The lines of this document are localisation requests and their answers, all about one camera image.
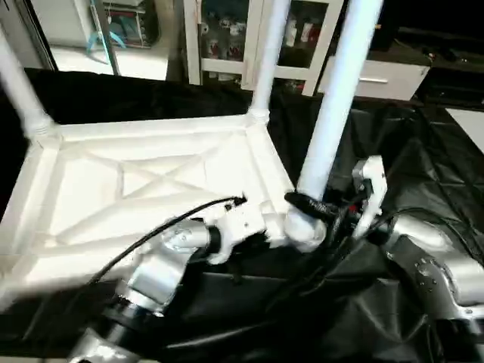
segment black cable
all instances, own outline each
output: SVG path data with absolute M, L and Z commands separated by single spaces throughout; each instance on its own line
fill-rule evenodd
M 333 224 L 331 225 L 331 229 L 327 233 L 326 241 L 324 242 L 324 244 L 329 247 L 334 244 L 334 240 L 336 240 L 336 237 L 340 232 L 341 225 L 343 224 L 346 216 L 348 215 L 349 208 L 357 203 L 362 202 L 367 196 L 368 194 L 366 191 L 360 191 L 345 206 L 340 208 L 340 211 L 338 212 L 336 218 L 333 221 Z
M 298 289 L 311 282 L 314 276 L 320 273 L 325 266 L 333 265 L 335 260 L 340 259 L 339 253 L 344 250 L 341 250 L 340 246 L 335 244 L 337 235 L 340 232 L 344 219 L 348 215 L 349 208 L 356 203 L 361 202 L 366 196 L 366 192 L 359 192 L 339 209 L 325 239 L 306 257 L 306 261 L 302 264 L 299 271 L 291 279 L 283 283 L 274 296 L 269 300 L 266 307 L 267 311 L 272 310 L 280 301 L 290 298 Z M 317 265 L 315 266 L 315 269 L 312 270 L 312 266 L 315 263 L 317 263 Z
M 94 274 L 89 279 L 87 284 L 83 285 L 79 289 L 79 291 L 76 293 L 76 295 L 74 295 L 74 297 L 69 301 L 69 303 L 67 304 L 67 307 L 65 308 L 65 310 L 61 314 L 61 316 L 64 317 L 67 314 L 69 314 L 72 311 L 73 307 L 75 306 L 77 300 L 79 300 L 81 295 L 83 295 L 87 291 L 87 289 L 90 288 L 90 286 L 98 283 L 103 278 L 103 276 L 105 276 L 106 273 L 108 273 L 117 263 L 119 263 L 121 260 L 126 258 L 134 250 L 136 250 L 137 248 L 139 248 L 140 246 L 142 246 L 143 244 L 148 242 L 151 238 L 157 236 L 158 234 L 162 233 L 166 229 L 172 227 L 173 225 L 176 225 L 177 223 L 183 221 L 184 219 L 186 219 L 188 217 L 191 217 L 193 214 L 198 213 L 199 211 L 201 211 L 203 209 L 209 208 L 209 207 L 214 206 L 216 204 L 228 202 L 228 201 L 234 201 L 236 204 L 242 204 L 246 200 L 243 197 L 226 197 L 226 198 L 222 198 L 222 199 L 212 200 L 211 202 L 202 204 L 201 206 L 197 206 L 197 207 L 189 210 L 188 212 L 183 213 L 180 216 L 177 216 L 173 219 L 170 219 L 168 222 L 165 222 L 162 225 L 153 229 L 152 231 L 148 232 L 145 236 L 141 237 L 139 240 L 134 242 L 131 246 L 126 248 L 119 255 L 117 255 L 116 257 L 111 259 L 99 272 Z M 48 352 L 48 347 L 51 346 L 51 344 L 53 343 L 53 340 L 54 340 L 56 335 L 57 335 L 56 332 L 51 334 L 51 339 L 45 345 L 44 352 Z

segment black cloth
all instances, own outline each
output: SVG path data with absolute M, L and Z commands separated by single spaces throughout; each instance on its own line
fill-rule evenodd
M 90 73 L 30 71 L 48 113 L 61 124 L 245 113 L 250 94 L 224 87 Z M 293 183 L 299 176 L 321 99 L 271 99 L 270 136 Z M 5 134 L 1 195 L 5 207 L 25 154 L 19 122 L 0 97 Z M 445 110 L 356 101 L 330 177 L 344 191 L 356 161 L 380 154 L 389 191 L 384 207 L 423 206 L 454 219 L 464 236 L 484 244 L 484 156 Z M 154 332 L 147 358 L 167 362 L 438 361 L 433 326 L 402 273 L 374 245 L 361 244 L 304 299 L 266 314 L 268 299 L 303 256 L 290 247 L 240 257 L 232 264 L 190 268 Z M 233 279 L 234 269 L 242 274 Z M 0 354 L 65 356 L 101 311 L 113 283 L 93 287 L 61 315 L 75 291 L 18 302 L 0 315 Z M 55 336 L 49 341 L 52 333 Z

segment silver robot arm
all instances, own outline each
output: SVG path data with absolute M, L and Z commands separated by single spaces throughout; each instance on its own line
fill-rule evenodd
M 362 236 L 378 220 L 386 193 L 385 173 L 380 157 L 370 157 L 353 170 L 355 186 L 369 183 L 371 196 L 353 232 Z M 435 225 L 409 215 L 396 216 L 387 225 L 388 237 L 382 248 L 413 281 L 427 314 L 444 326 L 437 330 L 444 353 L 461 341 L 461 351 L 449 359 L 484 361 L 484 268 L 457 241 Z
M 153 237 L 141 247 L 115 299 L 88 328 L 68 361 L 136 363 L 146 350 L 146 339 L 163 324 L 194 254 L 203 252 L 208 263 L 223 263 L 236 244 L 265 229 L 259 208 L 245 203 L 214 225 L 188 219 Z

